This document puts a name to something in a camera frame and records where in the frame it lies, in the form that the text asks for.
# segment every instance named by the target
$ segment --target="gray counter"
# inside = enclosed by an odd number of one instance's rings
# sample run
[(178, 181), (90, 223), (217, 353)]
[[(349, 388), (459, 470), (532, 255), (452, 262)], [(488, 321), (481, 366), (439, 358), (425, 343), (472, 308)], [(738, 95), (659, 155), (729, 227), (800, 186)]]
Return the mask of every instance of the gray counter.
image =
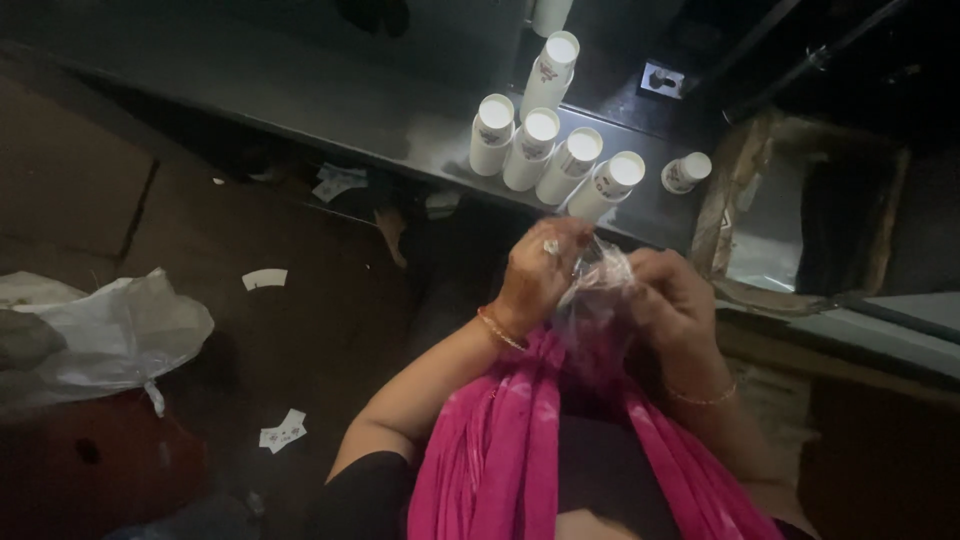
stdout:
[[(72, 11), (31, 9), (30, 16), (7, 21), (0, 29), (5, 47), (49, 55), (85, 73), (301, 142), (346, 148), (413, 176), (552, 209), (533, 190), (517, 193), (499, 178), (469, 169), (470, 122), (491, 88), (455, 90), (229, 17), (86, 4)], [(690, 150), (577, 111), (558, 114), (560, 139), (590, 126), (604, 137), (601, 159), (632, 150), (646, 161), (644, 181), (599, 225), (686, 253), (704, 190), (670, 194), (660, 185), (660, 171)]]

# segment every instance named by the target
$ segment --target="plastic bag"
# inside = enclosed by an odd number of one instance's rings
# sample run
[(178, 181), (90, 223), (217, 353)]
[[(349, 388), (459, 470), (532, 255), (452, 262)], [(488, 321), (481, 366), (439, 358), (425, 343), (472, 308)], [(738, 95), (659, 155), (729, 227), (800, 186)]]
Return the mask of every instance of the plastic bag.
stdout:
[(143, 386), (162, 416), (154, 379), (200, 352), (206, 307), (161, 269), (82, 296), (26, 272), (0, 277), (0, 413)]
[[(564, 369), (577, 372), (586, 382), (612, 376), (611, 366), (597, 365), (598, 358), (620, 358), (632, 335), (618, 324), (626, 297), (634, 290), (634, 271), (626, 254), (594, 236), (573, 265), (573, 283), (554, 312), (553, 330), (569, 355)], [(597, 351), (596, 347), (615, 351)]]

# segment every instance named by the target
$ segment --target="hand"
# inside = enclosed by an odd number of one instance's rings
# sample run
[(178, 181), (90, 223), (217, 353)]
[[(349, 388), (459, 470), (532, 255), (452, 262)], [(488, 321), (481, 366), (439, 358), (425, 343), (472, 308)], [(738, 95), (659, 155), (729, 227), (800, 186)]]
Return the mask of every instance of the hand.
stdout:
[(713, 287), (677, 252), (630, 254), (636, 291), (631, 312), (661, 358), (719, 356)]
[[(510, 252), (503, 288), (490, 315), (511, 337), (520, 338), (556, 307), (573, 280), (573, 264), (593, 235), (593, 226), (575, 217), (541, 219)], [(543, 243), (557, 240), (550, 255)]]

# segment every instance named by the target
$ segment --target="gold bangle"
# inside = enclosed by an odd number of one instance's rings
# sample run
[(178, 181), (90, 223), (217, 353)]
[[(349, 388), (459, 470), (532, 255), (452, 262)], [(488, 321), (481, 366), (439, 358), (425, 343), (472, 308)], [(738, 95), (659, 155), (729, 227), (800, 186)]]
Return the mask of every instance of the gold bangle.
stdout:
[(490, 328), (490, 331), (492, 331), (501, 340), (509, 344), (514, 349), (517, 349), (518, 351), (521, 351), (523, 353), (527, 352), (527, 350), (523, 346), (515, 342), (513, 339), (510, 338), (510, 336), (506, 334), (506, 332), (501, 330), (500, 325), (496, 324), (496, 322), (493, 319), (488, 317), (487, 314), (483, 312), (483, 307), (477, 308), (477, 315), (479, 315), (480, 318), (483, 320), (483, 322), (486, 323), (487, 327)]
[(723, 394), (720, 394), (719, 398), (713, 400), (694, 400), (692, 398), (687, 398), (684, 394), (671, 388), (666, 382), (663, 384), (663, 387), (666, 388), (666, 392), (670, 394), (671, 397), (676, 398), (682, 402), (687, 402), (691, 405), (717, 405), (728, 400), (736, 392), (736, 378), (733, 379), (733, 384), (730, 388), (727, 388)]

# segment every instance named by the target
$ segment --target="woman's left hand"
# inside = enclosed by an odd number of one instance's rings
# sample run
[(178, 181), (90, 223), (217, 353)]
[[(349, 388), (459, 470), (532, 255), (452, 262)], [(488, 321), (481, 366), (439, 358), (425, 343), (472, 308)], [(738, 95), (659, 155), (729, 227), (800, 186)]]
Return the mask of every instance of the woman's left hand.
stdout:
[[(573, 280), (573, 264), (590, 241), (593, 226), (576, 217), (541, 219), (510, 252), (503, 288), (489, 315), (511, 337), (521, 338), (556, 307)], [(556, 255), (546, 247), (553, 240)]]

